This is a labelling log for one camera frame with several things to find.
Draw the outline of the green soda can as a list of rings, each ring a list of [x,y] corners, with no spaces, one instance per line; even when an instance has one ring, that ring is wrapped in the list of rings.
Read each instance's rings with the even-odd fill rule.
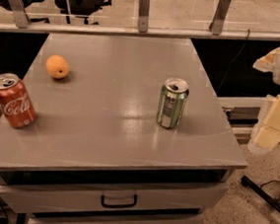
[[[189,87],[181,78],[168,78],[161,88],[157,123],[164,128],[176,128],[182,117]]]

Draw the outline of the red coke can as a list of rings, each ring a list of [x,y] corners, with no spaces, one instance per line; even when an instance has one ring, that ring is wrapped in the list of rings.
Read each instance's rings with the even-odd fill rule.
[[[0,75],[0,109],[13,127],[21,128],[35,121],[32,100],[23,80],[17,74]]]

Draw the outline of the black stand leg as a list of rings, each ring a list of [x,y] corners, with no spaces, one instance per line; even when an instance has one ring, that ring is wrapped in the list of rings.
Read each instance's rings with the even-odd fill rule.
[[[247,177],[247,176],[242,177],[242,185],[243,185],[243,187],[249,187],[254,192],[256,192],[256,194],[258,194],[260,196],[260,198],[262,198],[263,200],[268,202],[268,204],[273,209],[278,211],[278,213],[280,214],[280,203],[279,203],[279,201],[277,199],[273,199],[269,194],[267,194],[267,192],[265,192],[263,189],[261,189],[261,187],[256,185],[253,181],[251,181],[249,177]]]

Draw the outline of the grey drawer cabinet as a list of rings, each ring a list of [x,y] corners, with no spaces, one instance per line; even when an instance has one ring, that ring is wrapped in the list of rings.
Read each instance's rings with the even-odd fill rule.
[[[65,78],[48,74],[52,55]],[[172,77],[189,95],[170,129],[156,118]],[[187,39],[52,35],[25,84],[37,118],[0,120],[0,196],[28,224],[199,224],[246,164]],[[101,206],[134,193],[134,207]]]

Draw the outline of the orange fruit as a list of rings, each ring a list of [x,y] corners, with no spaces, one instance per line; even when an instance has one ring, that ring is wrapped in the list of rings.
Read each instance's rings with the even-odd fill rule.
[[[67,60],[60,55],[49,56],[45,66],[50,77],[55,79],[65,78],[70,71]]]

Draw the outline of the right metal bracket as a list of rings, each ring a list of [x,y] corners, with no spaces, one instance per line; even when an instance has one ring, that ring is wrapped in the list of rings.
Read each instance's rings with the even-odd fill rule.
[[[215,10],[214,18],[212,19],[209,28],[209,31],[213,35],[218,36],[222,32],[222,29],[224,28],[224,21],[231,6],[231,1],[232,0],[219,0],[218,6]]]

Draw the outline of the metal bracket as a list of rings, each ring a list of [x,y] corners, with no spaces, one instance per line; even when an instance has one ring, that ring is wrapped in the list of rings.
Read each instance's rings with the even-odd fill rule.
[[[224,28],[224,21],[231,6],[231,1],[232,0],[219,0],[218,6],[215,10],[214,18],[212,19],[209,28],[209,31],[213,35],[218,36],[222,32],[222,29]]]
[[[30,22],[28,15],[25,12],[23,0],[8,0],[13,16],[14,22],[18,28],[25,29]]]
[[[148,32],[150,5],[150,0],[139,0],[137,29],[140,33]]]

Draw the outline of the middle metal bracket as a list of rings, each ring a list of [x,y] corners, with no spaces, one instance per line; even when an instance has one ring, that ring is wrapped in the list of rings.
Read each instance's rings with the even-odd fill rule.
[[[150,5],[150,0],[139,0],[137,29],[140,33],[148,32]]]

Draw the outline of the left metal bracket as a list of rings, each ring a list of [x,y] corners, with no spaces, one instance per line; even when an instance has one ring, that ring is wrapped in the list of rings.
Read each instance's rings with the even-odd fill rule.
[[[30,22],[28,15],[25,12],[23,0],[8,0],[13,16],[14,22],[18,28],[25,29]]]

